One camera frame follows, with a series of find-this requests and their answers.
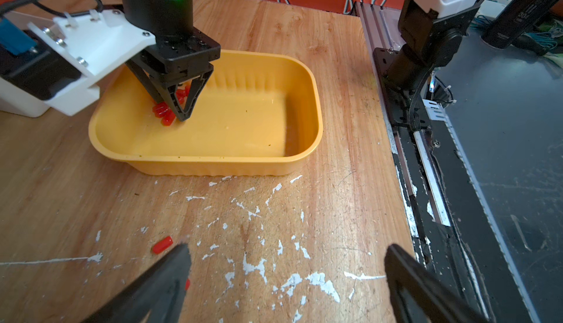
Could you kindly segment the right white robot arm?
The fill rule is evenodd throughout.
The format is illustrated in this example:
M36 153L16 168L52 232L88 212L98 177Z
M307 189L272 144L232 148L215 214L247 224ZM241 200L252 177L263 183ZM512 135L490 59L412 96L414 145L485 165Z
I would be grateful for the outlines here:
M194 27L193 0L122 0L126 20L152 34L153 45L127 61L156 103L180 121L193 113L213 73L220 44ZM478 10L476 0L405 0L398 22L404 45L384 73L384 85L401 94L403 127L418 131L416 103L434 69L457 53Z

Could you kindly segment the red screw protection sleeve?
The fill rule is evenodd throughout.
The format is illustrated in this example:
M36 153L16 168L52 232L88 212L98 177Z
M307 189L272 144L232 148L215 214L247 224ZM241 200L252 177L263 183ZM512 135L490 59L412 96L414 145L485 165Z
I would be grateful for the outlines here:
M179 88L175 94L181 108L186 107L186 100L188 98L190 89L191 82L189 81L183 87ZM161 124L166 127L171 126L177 119L175 114L172 112L172 109L165 102L155 104L152 107L152 112L154 113L156 118L159 118L161 120Z

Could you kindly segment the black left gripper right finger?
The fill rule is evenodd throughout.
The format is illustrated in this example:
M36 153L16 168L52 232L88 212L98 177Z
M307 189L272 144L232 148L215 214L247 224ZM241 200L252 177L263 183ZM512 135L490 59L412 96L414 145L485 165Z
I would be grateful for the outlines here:
M384 258L390 302L397 322L486 322L397 244Z

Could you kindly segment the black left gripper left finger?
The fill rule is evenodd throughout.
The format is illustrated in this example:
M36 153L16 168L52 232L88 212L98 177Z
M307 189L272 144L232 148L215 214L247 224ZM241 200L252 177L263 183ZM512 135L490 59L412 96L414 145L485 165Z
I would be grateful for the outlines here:
M191 254L176 245L85 322L178 322L186 297Z

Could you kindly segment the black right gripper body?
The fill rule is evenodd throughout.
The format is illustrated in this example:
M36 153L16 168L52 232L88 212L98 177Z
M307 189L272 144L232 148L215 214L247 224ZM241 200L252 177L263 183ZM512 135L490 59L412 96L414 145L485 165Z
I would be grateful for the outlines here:
M179 84L212 70L221 46L194 27L194 0L122 0L126 19L155 36L134 58L163 84Z

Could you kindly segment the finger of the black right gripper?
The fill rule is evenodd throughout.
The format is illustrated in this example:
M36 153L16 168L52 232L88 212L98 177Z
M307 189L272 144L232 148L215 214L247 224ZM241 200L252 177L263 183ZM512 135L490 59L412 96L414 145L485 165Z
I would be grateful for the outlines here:
M177 96L177 85L162 86L134 61L127 61L126 66L156 103L166 103L179 121L186 121L187 114Z
M209 63L208 68L191 80L190 90L186 97L186 104L181 113L177 116L180 121L186 121L191 117L196 102L202 93L202 90L205 88L206 83L213 74L213 70L213 65Z

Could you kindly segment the yellow plastic storage box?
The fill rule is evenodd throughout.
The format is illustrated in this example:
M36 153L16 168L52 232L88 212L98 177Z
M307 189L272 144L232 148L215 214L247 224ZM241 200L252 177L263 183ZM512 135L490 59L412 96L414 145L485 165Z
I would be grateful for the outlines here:
M318 147L323 120L312 71L290 56L223 50L184 122L164 126L124 69L89 122L93 147L153 176L279 176Z

